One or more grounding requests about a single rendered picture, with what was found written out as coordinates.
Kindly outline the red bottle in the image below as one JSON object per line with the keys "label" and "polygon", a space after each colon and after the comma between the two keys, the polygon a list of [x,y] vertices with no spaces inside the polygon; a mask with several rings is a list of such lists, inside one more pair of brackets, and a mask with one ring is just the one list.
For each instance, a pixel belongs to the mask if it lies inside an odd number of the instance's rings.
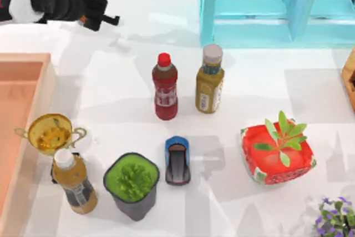
{"label": "red bottle", "polygon": [[170,54],[160,53],[158,62],[152,70],[152,79],[155,87],[155,113],[161,120],[171,120],[177,115],[177,74]]}

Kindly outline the olive bottle with grey cap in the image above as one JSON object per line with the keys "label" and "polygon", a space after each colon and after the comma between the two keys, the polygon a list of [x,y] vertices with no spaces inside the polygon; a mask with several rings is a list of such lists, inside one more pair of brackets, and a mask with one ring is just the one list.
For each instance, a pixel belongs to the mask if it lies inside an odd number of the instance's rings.
{"label": "olive bottle with grey cap", "polygon": [[225,71],[221,66],[223,51],[217,44],[209,44],[202,50],[202,65],[196,75],[195,106],[198,111],[211,114],[217,111]]}

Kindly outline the shallow salmon box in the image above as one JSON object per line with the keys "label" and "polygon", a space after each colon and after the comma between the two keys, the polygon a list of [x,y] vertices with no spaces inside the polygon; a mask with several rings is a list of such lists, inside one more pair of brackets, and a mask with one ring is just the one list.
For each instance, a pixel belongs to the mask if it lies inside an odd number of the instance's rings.
{"label": "shallow salmon box", "polygon": [[21,237],[39,153],[15,134],[48,113],[56,83],[49,53],[0,53],[0,237]]}

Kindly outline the gold trophy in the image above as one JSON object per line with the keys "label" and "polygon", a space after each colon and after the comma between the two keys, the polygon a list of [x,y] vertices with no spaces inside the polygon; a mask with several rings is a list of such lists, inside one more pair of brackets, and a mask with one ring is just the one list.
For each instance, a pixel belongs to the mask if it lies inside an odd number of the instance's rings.
{"label": "gold trophy", "polygon": [[59,113],[42,115],[28,130],[16,128],[14,132],[49,157],[53,157],[59,149],[75,148],[75,143],[87,135],[86,129],[73,128],[71,121]]}

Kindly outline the light blue rack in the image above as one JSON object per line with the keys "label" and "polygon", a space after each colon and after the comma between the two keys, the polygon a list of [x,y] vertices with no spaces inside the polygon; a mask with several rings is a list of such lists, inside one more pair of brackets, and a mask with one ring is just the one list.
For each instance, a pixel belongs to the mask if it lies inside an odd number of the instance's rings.
{"label": "light blue rack", "polygon": [[348,48],[355,0],[199,0],[200,43],[224,48]]}

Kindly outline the blue and black stapler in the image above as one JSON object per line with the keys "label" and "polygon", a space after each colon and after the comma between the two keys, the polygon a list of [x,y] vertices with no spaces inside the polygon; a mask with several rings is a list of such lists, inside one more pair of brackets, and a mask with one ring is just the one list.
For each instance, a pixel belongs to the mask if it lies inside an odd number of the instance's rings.
{"label": "blue and black stapler", "polygon": [[189,142],[173,136],[165,141],[165,180],[169,185],[181,186],[191,180]]}

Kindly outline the green plant in grey pot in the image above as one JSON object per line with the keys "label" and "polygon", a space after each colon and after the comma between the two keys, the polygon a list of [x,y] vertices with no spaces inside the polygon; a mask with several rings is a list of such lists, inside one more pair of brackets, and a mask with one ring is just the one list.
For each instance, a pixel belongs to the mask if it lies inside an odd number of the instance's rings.
{"label": "green plant in grey pot", "polygon": [[118,209],[133,221],[140,221],[155,205],[160,171],[139,153],[125,153],[105,172],[103,185]]}

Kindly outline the amber bottle with white cap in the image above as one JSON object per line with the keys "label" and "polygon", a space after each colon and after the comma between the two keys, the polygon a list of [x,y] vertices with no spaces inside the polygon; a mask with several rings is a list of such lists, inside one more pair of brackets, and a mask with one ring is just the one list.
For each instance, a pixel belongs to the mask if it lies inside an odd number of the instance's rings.
{"label": "amber bottle with white cap", "polygon": [[57,150],[54,155],[52,175],[63,188],[72,211],[84,215],[95,209],[98,198],[88,179],[82,157],[68,149]]}

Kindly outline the green plant in red pot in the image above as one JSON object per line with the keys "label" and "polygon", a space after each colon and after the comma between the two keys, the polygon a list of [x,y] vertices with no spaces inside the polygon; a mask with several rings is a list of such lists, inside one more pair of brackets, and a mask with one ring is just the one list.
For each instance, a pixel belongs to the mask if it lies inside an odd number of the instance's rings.
{"label": "green plant in red pot", "polygon": [[284,183],[305,175],[316,166],[316,158],[303,133],[306,126],[280,111],[274,123],[265,119],[261,125],[240,130],[244,159],[256,182]]}

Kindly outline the wooden furniture piece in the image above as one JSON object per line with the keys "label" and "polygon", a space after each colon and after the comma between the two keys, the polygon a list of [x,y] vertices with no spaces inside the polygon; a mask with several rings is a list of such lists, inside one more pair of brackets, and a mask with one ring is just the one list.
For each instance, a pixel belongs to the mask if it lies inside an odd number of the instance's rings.
{"label": "wooden furniture piece", "polygon": [[342,68],[341,77],[349,102],[355,112],[355,47],[352,48]]}

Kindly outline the purple flower plant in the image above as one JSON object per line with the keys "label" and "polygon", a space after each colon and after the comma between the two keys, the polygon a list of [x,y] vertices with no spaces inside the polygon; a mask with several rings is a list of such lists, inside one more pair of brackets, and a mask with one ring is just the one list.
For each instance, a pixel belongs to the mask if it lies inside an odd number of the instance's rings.
{"label": "purple flower plant", "polygon": [[355,237],[355,210],[345,197],[323,198],[315,231],[320,237]]}

